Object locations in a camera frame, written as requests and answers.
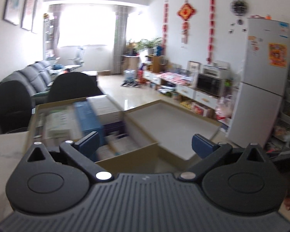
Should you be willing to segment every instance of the refrigerator door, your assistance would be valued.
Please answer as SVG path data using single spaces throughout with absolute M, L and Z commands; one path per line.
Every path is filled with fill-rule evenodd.
M 289 41 L 289 24 L 249 18 L 248 44 L 242 82 L 282 96 L 288 74 Z M 272 51 L 271 55 L 270 47 L 277 48 L 277 44 L 281 45 L 280 49 Z M 281 66 L 271 65 L 273 59 L 275 59 L 276 65 Z
M 241 83 L 227 138 L 243 148 L 249 143 L 264 147 L 281 101 L 281 96 Z

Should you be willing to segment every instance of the diamond-shaped red ornament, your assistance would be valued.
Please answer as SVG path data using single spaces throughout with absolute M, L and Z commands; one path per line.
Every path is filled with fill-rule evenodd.
M 184 21 L 188 21 L 189 18 L 196 13 L 196 10 L 192 7 L 188 0 L 185 0 L 183 6 L 181 6 L 180 10 L 177 11 L 177 15 L 179 15 Z

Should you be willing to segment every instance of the marble tabletop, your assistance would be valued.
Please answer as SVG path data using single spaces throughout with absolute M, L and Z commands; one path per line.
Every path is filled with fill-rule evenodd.
M 0 135 L 0 221 L 12 208 L 5 195 L 5 184 L 24 154 L 28 132 Z

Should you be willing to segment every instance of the pink cloth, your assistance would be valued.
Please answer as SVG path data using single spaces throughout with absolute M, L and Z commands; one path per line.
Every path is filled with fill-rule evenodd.
M 186 84 L 186 80 L 184 80 L 185 76 L 183 75 L 179 75 L 172 72 L 165 72 L 165 73 L 160 74 L 159 76 L 163 80 L 174 83 L 174 84 L 182 84 L 182 85 Z

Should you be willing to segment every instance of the white printer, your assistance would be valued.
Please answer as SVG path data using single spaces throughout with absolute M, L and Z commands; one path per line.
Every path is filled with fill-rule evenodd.
M 213 78 L 230 79 L 230 63 L 217 60 L 210 65 L 202 65 L 200 73 Z

